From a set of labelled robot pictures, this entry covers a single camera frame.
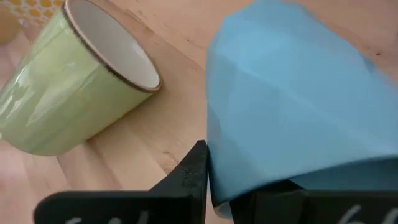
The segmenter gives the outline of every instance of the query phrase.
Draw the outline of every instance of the blue cup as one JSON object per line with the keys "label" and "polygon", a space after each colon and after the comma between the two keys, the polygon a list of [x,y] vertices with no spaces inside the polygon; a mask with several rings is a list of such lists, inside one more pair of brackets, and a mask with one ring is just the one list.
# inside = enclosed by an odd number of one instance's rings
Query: blue cup
{"label": "blue cup", "polygon": [[259,0],[227,17],[208,49],[206,94],[220,215],[220,205],[285,179],[398,189],[396,87],[298,4]]}

